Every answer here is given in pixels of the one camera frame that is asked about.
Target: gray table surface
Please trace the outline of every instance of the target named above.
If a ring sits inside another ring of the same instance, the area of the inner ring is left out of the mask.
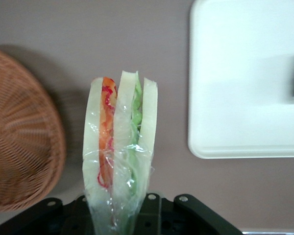
[[[158,83],[150,190],[189,193],[244,231],[294,232],[294,159],[202,160],[187,146],[192,0],[0,0],[0,49],[53,97],[68,138],[62,177],[48,195],[83,193],[82,139],[94,77],[122,70]],[[0,212],[0,223],[19,213]]]

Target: white tray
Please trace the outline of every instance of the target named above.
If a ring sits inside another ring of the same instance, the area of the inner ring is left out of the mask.
[[[294,0],[197,0],[190,25],[192,153],[294,157]]]

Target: screw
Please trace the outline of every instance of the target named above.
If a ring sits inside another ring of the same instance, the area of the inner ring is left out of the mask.
[[[187,202],[188,198],[186,196],[180,196],[179,200],[182,202]]]
[[[149,200],[155,200],[157,197],[156,197],[156,195],[154,195],[154,194],[149,194],[148,195],[148,199]]]
[[[48,202],[47,206],[52,207],[55,205],[55,201]]]

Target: plastic wrap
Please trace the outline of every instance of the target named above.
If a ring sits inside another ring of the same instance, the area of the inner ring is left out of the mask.
[[[155,82],[145,79],[143,95],[138,74],[123,72],[116,104],[112,104],[101,93],[104,79],[92,82],[87,104],[83,148],[85,196],[96,235],[130,235],[149,185],[157,87]],[[109,106],[105,120],[103,103]],[[103,129],[103,122],[111,115],[113,125]],[[108,136],[105,146],[104,135]]]

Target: sandwich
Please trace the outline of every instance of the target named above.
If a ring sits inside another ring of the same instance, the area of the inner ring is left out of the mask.
[[[85,196],[97,235],[130,235],[147,193],[157,123],[157,84],[122,72],[119,89],[96,78],[88,97]]]

